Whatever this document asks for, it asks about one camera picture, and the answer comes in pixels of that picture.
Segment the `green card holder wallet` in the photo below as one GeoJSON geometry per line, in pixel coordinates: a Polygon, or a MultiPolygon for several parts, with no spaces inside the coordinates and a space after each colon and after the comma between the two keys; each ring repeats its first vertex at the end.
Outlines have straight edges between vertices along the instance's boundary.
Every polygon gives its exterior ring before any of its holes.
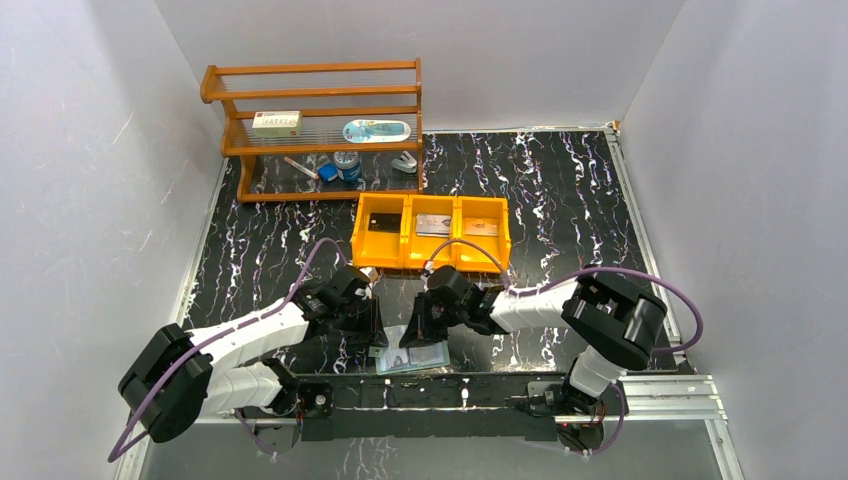
{"type": "Polygon", "coordinates": [[[405,373],[450,364],[448,342],[423,347],[400,348],[399,341],[405,332],[401,325],[385,328],[389,346],[376,357],[376,372],[380,375],[405,373]]]}

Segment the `yellow three-compartment bin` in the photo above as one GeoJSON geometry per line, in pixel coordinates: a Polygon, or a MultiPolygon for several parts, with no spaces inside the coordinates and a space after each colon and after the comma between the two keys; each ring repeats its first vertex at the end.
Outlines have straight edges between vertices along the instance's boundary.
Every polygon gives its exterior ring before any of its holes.
{"type": "Polygon", "coordinates": [[[511,256],[505,198],[360,196],[351,237],[358,267],[421,269],[451,265],[463,272],[507,270],[511,256]]]}

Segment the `orange wooden shelf rack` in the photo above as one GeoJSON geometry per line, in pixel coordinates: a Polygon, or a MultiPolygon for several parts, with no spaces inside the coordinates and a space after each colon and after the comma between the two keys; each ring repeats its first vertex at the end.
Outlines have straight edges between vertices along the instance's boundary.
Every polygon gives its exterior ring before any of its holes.
{"type": "Polygon", "coordinates": [[[200,97],[220,104],[220,151],[238,162],[239,202],[353,200],[363,193],[412,194],[424,189],[423,75],[420,59],[222,67],[210,65],[200,97]],[[301,136],[259,138],[252,131],[257,111],[300,111],[301,136]],[[410,137],[397,143],[350,143],[342,129],[351,120],[399,120],[410,137]],[[361,178],[347,183],[311,179],[284,160],[288,156],[317,172],[333,154],[357,151],[361,178]],[[418,171],[391,167],[402,151],[418,160],[418,171]]]}

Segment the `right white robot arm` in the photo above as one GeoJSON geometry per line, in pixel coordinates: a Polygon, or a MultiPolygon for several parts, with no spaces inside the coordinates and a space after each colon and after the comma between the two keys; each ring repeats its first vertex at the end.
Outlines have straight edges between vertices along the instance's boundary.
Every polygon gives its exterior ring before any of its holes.
{"type": "Polygon", "coordinates": [[[597,400],[629,371],[647,367],[667,314],[656,295],[620,270],[590,267],[573,279],[537,289],[479,287],[451,266],[428,276],[399,341],[419,348],[447,339],[464,325],[480,335],[567,327],[587,345],[563,386],[565,395],[597,400]]]}

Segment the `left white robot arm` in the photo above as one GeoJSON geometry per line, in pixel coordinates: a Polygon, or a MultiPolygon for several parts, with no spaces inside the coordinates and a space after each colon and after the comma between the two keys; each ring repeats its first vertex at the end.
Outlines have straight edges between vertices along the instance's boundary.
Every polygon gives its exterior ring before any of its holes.
{"type": "Polygon", "coordinates": [[[160,328],[124,374],[118,392],[150,438],[170,441],[206,415],[255,407],[278,416],[306,411],[307,389],[271,352],[332,331],[370,347],[388,339],[373,267],[345,265],[282,300],[214,327],[160,328]]]}

